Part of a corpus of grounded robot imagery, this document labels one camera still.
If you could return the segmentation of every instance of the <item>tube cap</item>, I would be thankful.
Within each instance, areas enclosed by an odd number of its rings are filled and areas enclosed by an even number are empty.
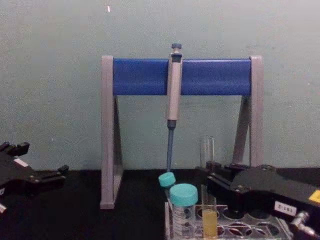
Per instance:
[[[198,190],[191,184],[177,184],[170,188],[170,200],[173,205],[188,207],[198,201]]]
[[[173,172],[169,171],[164,174],[161,174],[159,177],[160,186],[163,188],[169,187],[176,182],[176,178]]]

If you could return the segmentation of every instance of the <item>black device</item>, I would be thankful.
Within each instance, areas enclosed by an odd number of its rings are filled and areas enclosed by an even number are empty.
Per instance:
[[[287,179],[273,166],[208,162],[207,189],[228,205],[230,218],[263,211],[289,221],[296,239],[320,240],[320,189]]]
[[[34,171],[19,158],[28,152],[29,146],[27,142],[18,145],[4,142],[0,145],[0,198],[11,194],[35,195],[63,186],[69,167],[64,165],[57,171],[45,173]],[[0,204],[0,213],[5,210],[6,207]]]

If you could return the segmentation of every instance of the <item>micropipette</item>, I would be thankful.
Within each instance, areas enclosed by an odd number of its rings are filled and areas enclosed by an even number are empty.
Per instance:
[[[182,48],[180,43],[172,44],[173,52],[170,53],[168,65],[168,112],[167,112],[167,127],[168,127],[168,148],[166,155],[166,171],[171,170],[172,148],[174,141],[174,130],[177,125],[179,100],[181,95],[181,78],[182,78]]]

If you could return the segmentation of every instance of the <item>test tube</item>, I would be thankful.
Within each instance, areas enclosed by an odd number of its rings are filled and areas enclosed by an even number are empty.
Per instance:
[[[203,136],[200,139],[200,166],[206,168],[207,162],[212,162],[215,156],[214,138]]]
[[[191,184],[177,184],[170,188],[174,239],[191,239],[196,229],[198,190]]]
[[[169,171],[161,174],[159,177],[160,186],[163,187],[164,193],[167,201],[169,202],[169,206],[172,210],[172,203],[170,201],[170,188],[173,187],[176,183],[176,178],[173,172]]]
[[[218,236],[217,200],[208,194],[207,186],[201,185],[203,238]]]

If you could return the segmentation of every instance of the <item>black table surface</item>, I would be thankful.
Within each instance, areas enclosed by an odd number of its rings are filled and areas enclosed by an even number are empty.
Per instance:
[[[174,170],[179,182],[199,184],[196,170]],[[101,172],[71,171],[65,185],[30,198],[6,196],[0,240],[163,240],[164,170],[124,172],[114,210],[100,210]],[[283,168],[287,178],[319,186],[320,168]]]

